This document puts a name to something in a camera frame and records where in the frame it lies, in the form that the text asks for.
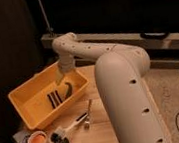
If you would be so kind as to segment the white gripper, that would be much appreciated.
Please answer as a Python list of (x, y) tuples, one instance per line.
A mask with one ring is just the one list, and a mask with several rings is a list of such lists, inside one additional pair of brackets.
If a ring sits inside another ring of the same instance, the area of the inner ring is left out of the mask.
[(75, 62), (74, 58), (65, 58), (65, 59), (59, 59), (58, 60), (58, 71), (59, 71), (59, 77), (56, 78), (56, 84), (60, 85), (61, 82), (65, 79), (65, 74), (67, 72), (71, 72), (73, 69), (75, 69)]

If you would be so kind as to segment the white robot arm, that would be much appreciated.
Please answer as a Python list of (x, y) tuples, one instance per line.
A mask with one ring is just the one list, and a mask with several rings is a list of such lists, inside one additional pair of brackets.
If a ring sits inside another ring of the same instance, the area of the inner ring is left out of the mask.
[(80, 42), (73, 33), (52, 41), (65, 75), (74, 59), (93, 60), (96, 87), (119, 143), (172, 143), (166, 123), (144, 82), (150, 57), (141, 47), (115, 43)]

